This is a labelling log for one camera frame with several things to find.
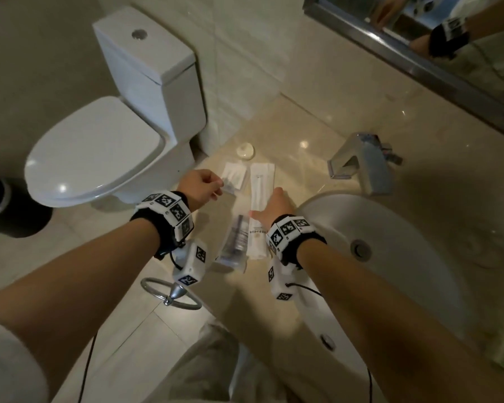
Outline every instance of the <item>mirror frame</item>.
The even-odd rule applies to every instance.
[[[504,102],[340,8],[304,0],[304,13],[504,134]]]

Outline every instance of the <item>black trash can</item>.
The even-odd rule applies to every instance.
[[[0,233],[11,237],[35,235],[47,226],[52,211],[32,199],[24,180],[0,178]]]

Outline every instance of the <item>forearm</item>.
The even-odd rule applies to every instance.
[[[504,31],[504,0],[467,18],[466,27],[471,41]]]
[[[492,370],[381,277],[317,240],[297,257],[390,401],[504,402]]]
[[[137,219],[0,291],[0,324],[39,362],[51,397],[158,246],[155,227]]]

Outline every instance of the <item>mirror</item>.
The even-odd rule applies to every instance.
[[[504,133],[504,0],[306,0],[304,9]]]

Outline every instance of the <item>reflected hand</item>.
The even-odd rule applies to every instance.
[[[371,14],[370,23],[376,29],[383,29],[390,19],[403,10],[409,0],[383,0]]]
[[[420,38],[416,38],[415,40],[411,41],[409,48],[415,51],[418,55],[431,59],[429,35],[423,35]]]
[[[211,170],[191,170],[181,178],[177,190],[188,199],[191,212],[200,209],[210,199],[216,201],[222,195],[224,182]]]
[[[277,187],[272,192],[271,198],[265,207],[265,210],[251,210],[248,215],[257,221],[260,221],[265,230],[269,230],[272,223],[279,216],[285,214],[295,214],[295,208],[289,201],[289,198],[284,194],[284,190]]]

